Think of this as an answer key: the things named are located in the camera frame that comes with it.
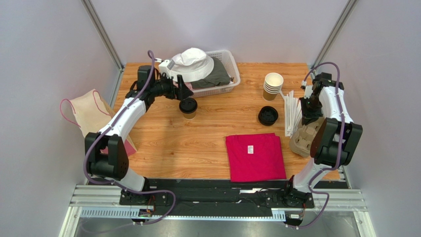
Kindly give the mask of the pink and cream paper bag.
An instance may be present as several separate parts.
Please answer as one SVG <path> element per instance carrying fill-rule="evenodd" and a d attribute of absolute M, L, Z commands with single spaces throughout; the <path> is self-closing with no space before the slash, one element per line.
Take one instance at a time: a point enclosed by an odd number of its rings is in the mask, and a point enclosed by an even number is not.
<path fill-rule="evenodd" d="M 62 105 L 64 103 L 70 105 L 70 112 L 73 114 L 73 118 L 69 118 L 63 113 Z M 97 133 L 116 114 L 96 89 L 92 89 L 85 95 L 75 99 L 63 99 L 60 102 L 59 109 L 65 120 L 76 125 L 81 130 L 83 141 L 89 132 Z"/>

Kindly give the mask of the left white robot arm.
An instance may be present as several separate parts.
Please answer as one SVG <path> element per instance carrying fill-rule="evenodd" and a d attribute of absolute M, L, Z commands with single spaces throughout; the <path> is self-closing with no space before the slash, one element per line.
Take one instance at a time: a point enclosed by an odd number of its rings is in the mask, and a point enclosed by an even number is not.
<path fill-rule="evenodd" d="M 157 97 L 184 102 L 193 91 L 186 76 L 159 72 L 154 66 L 141 66 L 137 80 L 131 85 L 123 105 L 98 132 L 89 132 L 84 139 L 83 171 L 86 178 L 98 185 L 112 184 L 135 194 L 149 194 L 147 178 L 129 166 L 125 140 L 137 121 L 145 115 Z"/>

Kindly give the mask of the black coffee cup lid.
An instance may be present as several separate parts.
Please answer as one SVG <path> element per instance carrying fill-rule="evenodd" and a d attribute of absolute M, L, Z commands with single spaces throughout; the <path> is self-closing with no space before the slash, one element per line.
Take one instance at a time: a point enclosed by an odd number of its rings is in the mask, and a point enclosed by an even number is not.
<path fill-rule="evenodd" d="M 186 98 L 179 103 L 179 109 L 184 114 L 195 113 L 198 108 L 198 103 L 194 98 Z"/>

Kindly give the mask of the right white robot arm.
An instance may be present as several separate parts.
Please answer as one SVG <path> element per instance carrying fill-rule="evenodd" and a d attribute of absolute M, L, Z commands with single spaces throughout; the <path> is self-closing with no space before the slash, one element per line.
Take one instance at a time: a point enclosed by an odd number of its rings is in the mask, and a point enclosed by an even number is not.
<path fill-rule="evenodd" d="M 290 206 L 306 202 L 326 174 L 348 165 L 363 133 L 347 111 L 342 82 L 331 74 L 318 74 L 299 102 L 302 117 L 289 147 L 310 160 L 286 185 L 284 198 Z"/>

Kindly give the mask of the brown paper coffee cup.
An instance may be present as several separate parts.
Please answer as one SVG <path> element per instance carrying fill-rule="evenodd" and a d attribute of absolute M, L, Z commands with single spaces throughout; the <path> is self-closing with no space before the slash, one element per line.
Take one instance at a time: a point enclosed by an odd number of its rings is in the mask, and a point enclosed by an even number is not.
<path fill-rule="evenodd" d="M 196 112 L 192 112 L 192 113 L 183 113 L 183 116 L 185 119 L 194 119 L 196 116 Z"/>

